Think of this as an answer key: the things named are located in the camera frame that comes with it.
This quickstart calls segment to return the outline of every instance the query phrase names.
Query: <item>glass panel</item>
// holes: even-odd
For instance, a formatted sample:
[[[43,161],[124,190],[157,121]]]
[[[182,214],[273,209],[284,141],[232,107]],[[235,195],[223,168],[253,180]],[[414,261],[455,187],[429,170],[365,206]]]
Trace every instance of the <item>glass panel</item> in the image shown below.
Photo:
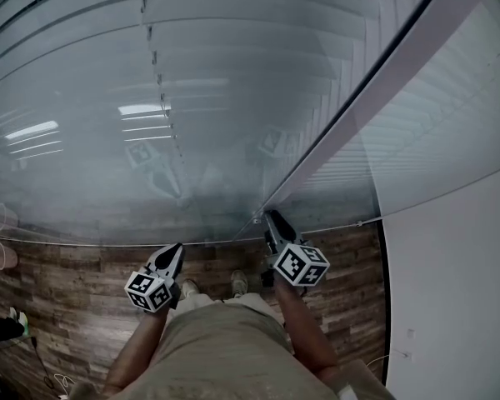
[[[500,169],[500,0],[482,0],[408,85],[283,205],[301,229],[388,215]],[[377,198],[371,209],[364,197]]]
[[[0,9],[9,233],[141,244],[231,239],[418,0],[27,1]]]

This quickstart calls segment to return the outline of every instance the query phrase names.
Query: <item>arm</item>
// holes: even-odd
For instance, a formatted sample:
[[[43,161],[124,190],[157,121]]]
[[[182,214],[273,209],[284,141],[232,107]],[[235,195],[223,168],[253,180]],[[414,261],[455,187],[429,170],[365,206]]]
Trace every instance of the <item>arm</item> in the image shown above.
[[[110,397],[120,393],[147,370],[165,328],[167,314],[168,306],[156,313],[149,312],[142,318],[110,367],[102,394]]]
[[[296,289],[274,273],[276,299],[285,318],[297,360],[326,385],[338,371],[338,357],[332,344],[311,315]]]

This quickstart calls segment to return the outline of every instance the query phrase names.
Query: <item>person's right arm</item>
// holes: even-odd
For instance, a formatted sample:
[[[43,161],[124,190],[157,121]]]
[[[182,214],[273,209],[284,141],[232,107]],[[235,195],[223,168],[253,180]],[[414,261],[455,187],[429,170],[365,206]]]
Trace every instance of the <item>person's right arm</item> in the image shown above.
[[[274,273],[274,291],[285,318],[296,359],[323,383],[330,385],[338,372],[338,357],[296,289]]]

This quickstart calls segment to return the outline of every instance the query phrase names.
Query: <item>person's left arm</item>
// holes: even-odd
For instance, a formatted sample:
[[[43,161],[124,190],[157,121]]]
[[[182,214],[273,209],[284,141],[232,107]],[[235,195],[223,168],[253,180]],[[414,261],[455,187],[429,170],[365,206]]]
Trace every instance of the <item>person's left arm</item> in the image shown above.
[[[102,394],[111,397],[120,393],[147,370],[159,344],[167,321],[168,306],[155,313],[146,313],[109,368]]]

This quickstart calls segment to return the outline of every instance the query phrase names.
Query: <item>person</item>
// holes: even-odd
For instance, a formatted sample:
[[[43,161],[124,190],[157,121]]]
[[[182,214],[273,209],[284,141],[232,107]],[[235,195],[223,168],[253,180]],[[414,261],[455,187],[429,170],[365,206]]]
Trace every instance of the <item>person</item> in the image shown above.
[[[232,275],[233,298],[224,301],[186,280],[176,310],[166,306],[142,318],[102,394],[80,383],[70,399],[337,399],[333,346],[297,290],[274,277],[282,316],[248,293],[241,271]]]
[[[28,335],[28,319],[26,314],[19,315],[15,308],[9,308],[9,317],[0,318],[0,342]]]

